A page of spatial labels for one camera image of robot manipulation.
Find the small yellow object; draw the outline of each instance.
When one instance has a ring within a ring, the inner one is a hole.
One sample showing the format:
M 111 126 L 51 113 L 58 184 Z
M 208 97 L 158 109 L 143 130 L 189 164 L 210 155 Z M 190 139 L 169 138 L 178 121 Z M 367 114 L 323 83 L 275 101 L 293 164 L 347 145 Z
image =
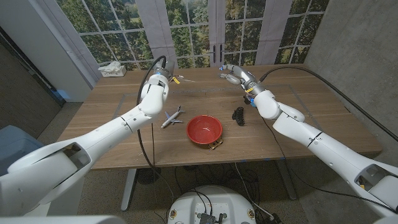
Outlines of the small yellow object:
M 173 77 L 173 80 L 174 80 L 177 84 L 180 84 L 180 81 L 179 81 L 176 77 Z

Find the window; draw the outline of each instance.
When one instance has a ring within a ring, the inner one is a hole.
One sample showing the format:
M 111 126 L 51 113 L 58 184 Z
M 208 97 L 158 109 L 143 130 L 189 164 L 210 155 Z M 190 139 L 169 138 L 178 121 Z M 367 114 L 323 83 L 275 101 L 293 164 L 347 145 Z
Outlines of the window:
M 293 0 L 275 64 L 304 63 L 329 0 Z
M 210 67 L 207 0 L 165 0 L 179 68 Z
M 135 0 L 57 0 L 99 65 L 147 69 L 152 51 Z
M 224 63 L 254 65 L 266 1 L 226 0 Z

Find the door handle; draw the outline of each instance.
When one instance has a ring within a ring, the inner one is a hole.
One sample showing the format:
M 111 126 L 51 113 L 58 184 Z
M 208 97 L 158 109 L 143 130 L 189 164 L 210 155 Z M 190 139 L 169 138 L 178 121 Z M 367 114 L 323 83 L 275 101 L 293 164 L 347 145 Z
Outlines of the door handle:
M 223 45 L 220 44 L 220 62 L 223 61 Z
M 208 54 L 213 54 L 213 63 L 216 63 L 216 46 L 213 46 L 212 52 L 207 52 Z

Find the gray floor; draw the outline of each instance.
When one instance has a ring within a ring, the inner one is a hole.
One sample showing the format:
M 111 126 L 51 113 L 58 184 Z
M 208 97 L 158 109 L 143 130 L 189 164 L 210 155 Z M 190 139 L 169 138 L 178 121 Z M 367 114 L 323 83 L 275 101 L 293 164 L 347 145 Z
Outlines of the gray floor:
M 67 103 L 39 136 L 39 140 L 45 144 L 56 141 L 80 105 L 81 103 Z M 396 142 L 362 118 L 360 114 L 357 115 L 355 110 L 348 108 L 384 146 L 383 153 L 377 155 L 375 159 L 398 166 L 397 161 L 393 160 L 398 155 Z M 353 194 L 347 184 L 317 158 L 295 159 L 288 163 L 310 184 L 325 190 Z M 240 166 L 242 170 L 252 169 L 257 172 L 261 186 L 260 205 L 268 211 L 278 214 L 284 223 L 372 223 L 379 218 L 360 200 L 313 190 L 295 177 L 293 180 L 300 199 L 289 200 L 273 161 L 247 162 Z M 208 168 L 208 166 L 200 166 L 206 175 L 210 175 Z M 220 165 L 211 165 L 210 169 L 215 175 L 222 173 Z M 175 196 L 178 197 L 180 192 L 175 181 L 174 167 L 162 168 L 162 175 L 171 185 Z M 161 180 L 155 183 L 155 187 L 137 183 L 130 209 L 127 212 L 121 212 L 120 203 L 126 176 L 126 170 L 90 172 L 85 179 L 78 214 L 117 215 L 127 223 L 162 223 L 154 211 L 165 217 L 166 210 L 171 206 L 170 193 L 166 185 Z M 195 173 L 186 171 L 182 167 L 178 168 L 177 176 L 184 190 L 210 184 L 210 181 L 199 172 L 197 183 Z M 243 185 L 238 180 L 230 180 L 223 185 L 246 196 Z

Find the wooden table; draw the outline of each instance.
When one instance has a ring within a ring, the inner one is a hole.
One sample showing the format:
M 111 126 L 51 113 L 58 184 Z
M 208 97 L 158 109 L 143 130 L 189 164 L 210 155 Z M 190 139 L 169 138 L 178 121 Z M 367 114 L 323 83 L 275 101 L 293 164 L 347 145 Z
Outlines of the wooden table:
M 257 79 L 276 65 L 246 67 Z M 152 153 L 150 126 L 141 129 L 144 146 L 151 161 L 158 167 L 225 162 L 261 161 L 283 158 L 271 132 L 256 108 L 245 105 L 241 87 L 218 78 L 218 68 L 176 69 L 183 76 L 181 84 L 171 83 L 164 110 L 169 114 L 178 105 L 186 113 L 178 119 L 182 124 L 160 128 L 162 113 L 154 122 L 155 161 Z M 69 123 L 59 141 L 70 139 L 124 114 L 135 107 L 142 72 L 127 72 L 124 77 L 102 78 Z M 300 70 L 284 69 L 270 74 L 263 82 L 276 100 L 300 110 L 305 122 L 321 129 L 354 151 L 366 154 L 380 152 L 376 138 L 343 106 L 336 96 L 317 78 Z M 244 107 L 244 126 L 238 126 L 231 115 Z M 196 115 L 208 114 L 223 125 L 224 143 L 215 150 L 199 146 L 187 137 L 185 128 Z M 286 157 L 308 157 L 313 154 L 299 143 L 274 131 Z M 93 169 L 130 169 L 149 167 L 139 147 L 137 134 L 107 152 Z

